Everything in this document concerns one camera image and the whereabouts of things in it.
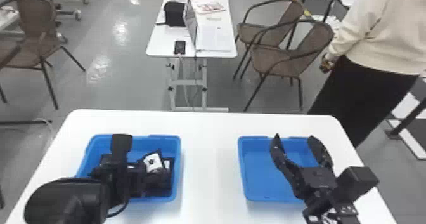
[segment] blue bin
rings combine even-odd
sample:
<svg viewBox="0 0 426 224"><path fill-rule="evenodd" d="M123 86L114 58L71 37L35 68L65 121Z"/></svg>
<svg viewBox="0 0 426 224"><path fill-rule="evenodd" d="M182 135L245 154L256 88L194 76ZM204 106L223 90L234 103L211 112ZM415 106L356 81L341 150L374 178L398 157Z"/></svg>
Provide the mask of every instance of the blue bin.
<svg viewBox="0 0 426 224"><path fill-rule="evenodd" d="M94 136L86 148L76 178L88 178L92 169L99 165L103 154L111 154L112 135ZM163 157L174 158L172 174L172 192L168 197L142 197L131 199L130 202L170 202L176 198L181 169L181 139L178 136L134 136L132 149L127 153L128 162L136 162L147 153L161 149Z"/></svg>
<svg viewBox="0 0 426 224"><path fill-rule="evenodd" d="M272 138L243 136L238 139L238 155L245 197L251 201L300 203L283 175L274 165L269 145ZM307 138L282 138L289 159L304 167L318 163L307 145Z"/></svg>

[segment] white table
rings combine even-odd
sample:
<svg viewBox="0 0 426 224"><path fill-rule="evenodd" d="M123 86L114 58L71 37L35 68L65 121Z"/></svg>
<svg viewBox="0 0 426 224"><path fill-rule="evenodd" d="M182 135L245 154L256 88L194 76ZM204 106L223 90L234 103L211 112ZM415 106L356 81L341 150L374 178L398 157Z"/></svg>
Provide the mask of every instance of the white table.
<svg viewBox="0 0 426 224"><path fill-rule="evenodd" d="M240 136L309 136L319 138L334 161L336 175L362 166L339 122L327 116L76 110L68 115L6 222L22 224L30 195L42 184L73 176L89 140L96 134L178 135L182 178L177 197L165 204L131 204L106 224L306 224L303 204L249 202L238 162ZM378 190L355 203L361 224L395 224Z"/></svg>
<svg viewBox="0 0 426 224"><path fill-rule="evenodd" d="M170 0L163 0L160 11L158 13L156 23L165 22L164 5ZM186 3L188 0L175 0L178 2ZM225 7L226 11L213 13L211 15L196 15L197 22L199 25L204 23L215 23L218 24L223 31L229 34L229 44L232 44L231 51L199 51L197 52L197 62L201 62L198 65L197 72L201 70L202 79L178 79L179 77L179 57L174 54L175 41L186 41L186 53L181 58L187 60L193 60L196 51L191 41L190 33L186 27L170 27L168 25L155 25L151 34L150 41L146 48L146 54L148 56L166 58L166 67L169 70L168 78L168 90L171 100L172 110L177 111L219 111L227 112L228 108L212 108L207 107L207 59L208 58L235 58L237 56L237 50L234 42L234 32L231 21L231 13L229 10L228 0L215 0L221 3ZM209 20L208 17L218 18L218 20ZM202 106L201 107L176 107L176 87L177 86L201 86L202 87Z"/></svg>

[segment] chair leg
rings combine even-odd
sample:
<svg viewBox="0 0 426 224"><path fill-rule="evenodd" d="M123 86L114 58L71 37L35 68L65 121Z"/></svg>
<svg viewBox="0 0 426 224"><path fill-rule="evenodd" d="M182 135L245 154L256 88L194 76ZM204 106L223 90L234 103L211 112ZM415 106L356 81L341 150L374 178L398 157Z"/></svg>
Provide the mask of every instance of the chair leg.
<svg viewBox="0 0 426 224"><path fill-rule="evenodd" d="M3 103L8 102L7 99L6 99L6 96L4 95L3 89L1 89L1 86L0 86L0 96L1 96L1 100L3 101Z"/></svg>
<svg viewBox="0 0 426 224"><path fill-rule="evenodd" d="M334 3L334 0L330 0L330 2L328 3L328 7L327 7L327 10L325 11L324 18L323 18L324 23L327 21L327 18L332 10L333 3Z"/></svg>
<svg viewBox="0 0 426 224"><path fill-rule="evenodd" d="M46 64L49 65L49 67L53 67L53 65L49 63L47 60L45 60L44 62L46 62Z"/></svg>
<svg viewBox="0 0 426 224"><path fill-rule="evenodd" d="M240 79L243 79L243 76L244 76L244 74L245 74L245 71L247 70L247 67L249 67L249 65L250 65L250 62L252 61L252 57L250 57L249 58L249 60L247 61L247 63L245 64L245 67L244 67L244 69L243 69L243 72L241 73L241 75L240 75Z"/></svg>
<svg viewBox="0 0 426 224"><path fill-rule="evenodd" d="M243 65L243 62L245 60L245 57L247 56L247 54L249 53L250 48L245 48L245 53L243 55L243 58L241 58L240 64L238 64L238 67L236 68L235 72L234 72L234 76L232 77L232 80L235 80L236 75L238 74L238 72L240 71L241 66Z"/></svg>
<svg viewBox="0 0 426 224"><path fill-rule="evenodd" d="M299 108L303 110L303 93L302 93L302 79L298 78L299 82Z"/></svg>
<svg viewBox="0 0 426 224"><path fill-rule="evenodd" d="M256 90L254 90L254 93L253 93L252 97L250 98L250 100L248 101L247 105L245 106L244 112L246 112L249 109L250 104L252 103L252 101L253 101L254 97L256 96L257 92L259 92L259 90L260 90L260 88L261 88L261 86L262 86L262 84L265 81L265 79L266 79L267 76L268 76L268 74L264 74L262 76L262 79L261 79L259 85L257 85Z"/></svg>
<svg viewBox="0 0 426 224"><path fill-rule="evenodd" d="M56 101L55 93L53 92L52 84L50 83L48 71L46 70L46 65L44 64L44 62L45 62L44 59L40 58L41 70L43 72L46 83L48 84L50 97L52 98L52 101L53 101L53 106L55 106L56 110L59 110L59 105L58 105L58 102Z"/></svg>
<svg viewBox="0 0 426 224"><path fill-rule="evenodd" d="M68 51L68 49L66 49L64 46L61 46L61 49L75 62L75 64L77 64L80 69L85 72L85 68L79 63L79 61L77 61L77 59L74 58L74 56L72 56L72 54Z"/></svg>

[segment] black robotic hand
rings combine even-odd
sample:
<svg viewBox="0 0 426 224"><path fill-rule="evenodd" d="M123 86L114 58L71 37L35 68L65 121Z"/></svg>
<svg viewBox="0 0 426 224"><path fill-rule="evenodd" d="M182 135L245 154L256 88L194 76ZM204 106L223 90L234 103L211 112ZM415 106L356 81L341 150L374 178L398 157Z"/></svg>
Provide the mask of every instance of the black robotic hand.
<svg viewBox="0 0 426 224"><path fill-rule="evenodd" d="M306 223L324 224L326 216L338 224L359 224L353 202L377 186L377 177L369 167L348 167L336 178L332 158L321 141L311 136L307 144L318 167L305 168L291 161L278 134L269 149L272 161L291 184L294 195L305 202Z"/></svg>

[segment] gray floor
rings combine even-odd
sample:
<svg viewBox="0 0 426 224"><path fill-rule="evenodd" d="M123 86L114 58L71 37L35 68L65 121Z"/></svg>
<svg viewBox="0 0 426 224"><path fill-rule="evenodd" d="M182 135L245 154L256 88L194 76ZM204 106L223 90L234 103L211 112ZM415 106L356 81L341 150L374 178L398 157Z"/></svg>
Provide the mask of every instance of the gray floor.
<svg viewBox="0 0 426 224"><path fill-rule="evenodd" d="M234 24L240 22L246 9L265 0L230 0ZM0 105L0 120L53 120L57 131L69 112L75 109L169 110L166 92L165 63L145 55L153 23L162 0L91 0L84 6L64 3L66 8L79 8L83 20L63 18L59 31L69 39L67 47L87 68L81 72L65 54L58 52L49 61L60 109L51 103L42 74L37 71L3 69L1 85L9 104ZM308 3L318 10L315 1ZM283 8L270 6L250 17L252 22L272 24L274 13ZM300 39L305 29L297 32ZM232 81L238 59L217 60L209 65L209 106L229 107L241 112L259 82L249 69L242 80ZM314 62L303 74L305 107L312 104L326 76ZM180 96L178 102L184 105ZM270 78L254 100L249 112L291 113L297 110L297 86L286 79ZM399 223L424 223L426 200L426 163L416 161L402 142L390 141L383 123L359 148L359 154L380 178L380 191ZM6 209L0 211L5 222L14 203L48 148L51 133L44 126L0 128L1 186Z"/></svg>

